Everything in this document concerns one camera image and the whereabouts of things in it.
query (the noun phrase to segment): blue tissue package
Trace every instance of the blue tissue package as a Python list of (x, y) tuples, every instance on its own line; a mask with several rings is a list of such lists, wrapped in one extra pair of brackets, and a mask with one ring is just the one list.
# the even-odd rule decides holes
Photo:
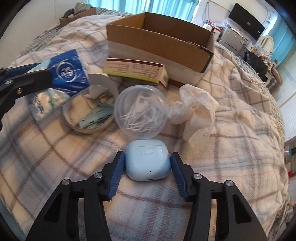
[(42, 69), (49, 69), (53, 79), (51, 88), (27, 96), (30, 111), (36, 121), (46, 118), (90, 86), (75, 49), (45, 60), (29, 72)]

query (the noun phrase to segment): bed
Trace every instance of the bed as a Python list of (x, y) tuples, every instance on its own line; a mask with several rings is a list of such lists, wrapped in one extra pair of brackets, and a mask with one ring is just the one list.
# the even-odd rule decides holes
[[(98, 8), (97, 14), (47, 30), (11, 67), (41, 62), (75, 48), (87, 70), (102, 68), (108, 57), (105, 25), (126, 13)], [(118, 82), (120, 91), (125, 87)], [(283, 122), (275, 100), (255, 71), (218, 43), (197, 87), (220, 105), (215, 124), (195, 133), (189, 142), (182, 139), (183, 125), (167, 124), (156, 139), (209, 180), (233, 180), (268, 235), (288, 188)], [(167, 100), (178, 100), (178, 88), (169, 87)], [(7, 217), (11, 214), (9, 222), (21, 240), (61, 180), (86, 179), (128, 144), (116, 123), (102, 133), (77, 134), (65, 124), (60, 110), (36, 123), (24, 98), (2, 121), (0, 207), (8, 210)], [(141, 183), (125, 173), (116, 196), (104, 206), (112, 240), (137, 241), (182, 240), (191, 208), (179, 196), (172, 175)], [(209, 240), (215, 235), (215, 209), (213, 201)], [(81, 240), (85, 240), (83, 213), (79, 219)]]

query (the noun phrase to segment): earbud case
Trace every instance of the earbud case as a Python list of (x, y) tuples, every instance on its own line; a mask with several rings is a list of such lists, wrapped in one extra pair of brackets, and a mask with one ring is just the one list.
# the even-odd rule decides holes
[(151, 181), (170, 173), (170, 158), (166, 145), (160, 140), (137, 140), (126, 150), (126, 173), (135, 181)]

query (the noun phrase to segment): circular logo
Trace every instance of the circular logo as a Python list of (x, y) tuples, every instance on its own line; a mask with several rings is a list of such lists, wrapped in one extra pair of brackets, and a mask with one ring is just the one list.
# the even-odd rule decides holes
[(58, 64), (57, 75), (66, 83), (73, 82), (77, 77), (74, 66), (68, 62), (60, 62)]

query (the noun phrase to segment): blue gripper pad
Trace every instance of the blue gripper pad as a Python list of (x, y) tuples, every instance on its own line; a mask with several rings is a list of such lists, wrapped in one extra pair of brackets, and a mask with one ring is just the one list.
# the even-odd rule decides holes
[(178, 161), (176, 159), (175, 153), (172, 153), (170, 156), (170, 165), (171, 165), (172, 172), (173, 172), (173, 175), (175, 178), (175, 182), (176, 182), (178, 190), (179, 190), (179, 194), (181, 197), (183, 197), (185, 200), (187, 200), (189, 198), (189, 194), (187, 192), (186, 179), (185, 179), (183, 172), (179, 166), (180, 163), (178, 163)]
[(104, 184), (107, 187), (105, 201), (110, 201), (116, 194), (119, 181), (124, 169), (126, 156), (123, 151), (118, 151), (113, 162), (104, 166), (101, 173), (105, 176)]

